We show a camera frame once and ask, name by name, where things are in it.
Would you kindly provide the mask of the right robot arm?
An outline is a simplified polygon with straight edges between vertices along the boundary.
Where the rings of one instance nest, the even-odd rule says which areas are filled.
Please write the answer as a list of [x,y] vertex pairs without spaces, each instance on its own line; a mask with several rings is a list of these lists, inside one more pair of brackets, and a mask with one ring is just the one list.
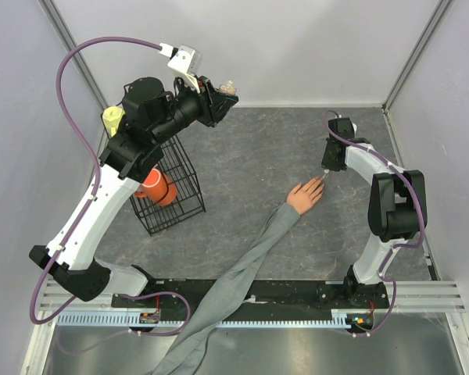
[[356,136],[350,118],[333,111],[321,166],[328,171],[354,170],[371,187],[367,222],[371,235],[344,278],[342,297],[354,308],[367,302],[385,282],[385,271],[402,248],[424,241],[428,222],[425,179],[420,170],[405,170]]

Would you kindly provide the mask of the mannequin hand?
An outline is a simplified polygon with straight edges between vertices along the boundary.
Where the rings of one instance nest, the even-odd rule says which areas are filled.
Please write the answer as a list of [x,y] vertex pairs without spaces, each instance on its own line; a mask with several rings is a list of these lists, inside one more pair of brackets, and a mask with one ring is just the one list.
[[324,194],[324,179],[314,177],[305,184],[296,185],[287,195],[289,204],[300,216],[312,209]]

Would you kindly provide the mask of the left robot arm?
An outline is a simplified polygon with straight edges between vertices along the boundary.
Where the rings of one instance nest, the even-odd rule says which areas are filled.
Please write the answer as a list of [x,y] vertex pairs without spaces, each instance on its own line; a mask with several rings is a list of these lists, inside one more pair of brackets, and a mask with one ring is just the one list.
[[118,130],[96,159],[99,174],[62,230],[30,250],[30,259],[76,298],[89,302],[109,292],[127,294],[139,307],[155,301],[156,289],[143,272],[99,261],[95,250],[120,207],[163,158],[163,143],[195,121],[215,127],[238,102],[233,88],[216,88],[207,77],[198,83],[190,88],[177,77],[171,92],[155,77],[132,82]]

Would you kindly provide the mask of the grey sleeve forearm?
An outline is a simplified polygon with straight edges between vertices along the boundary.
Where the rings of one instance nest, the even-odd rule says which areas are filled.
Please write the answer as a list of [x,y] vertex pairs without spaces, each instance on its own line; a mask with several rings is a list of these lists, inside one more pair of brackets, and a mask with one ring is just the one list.
[[208,340],[217,324],[234,313],[245,300],[267,253],[299,220],[287,203],[268,216],[248,251],[215,281],[189,323],[161,359],[154,374],[193,374],[206,355]]

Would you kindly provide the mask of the nail polish bottle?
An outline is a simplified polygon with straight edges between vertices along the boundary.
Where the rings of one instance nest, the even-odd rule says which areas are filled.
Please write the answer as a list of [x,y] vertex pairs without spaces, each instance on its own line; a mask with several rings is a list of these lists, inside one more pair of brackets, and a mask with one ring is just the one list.
[[237,94],[237,89],[235,88],[232,80],[229,80],[226,84],[220,85],[218,91],[226,95],[236,96]]

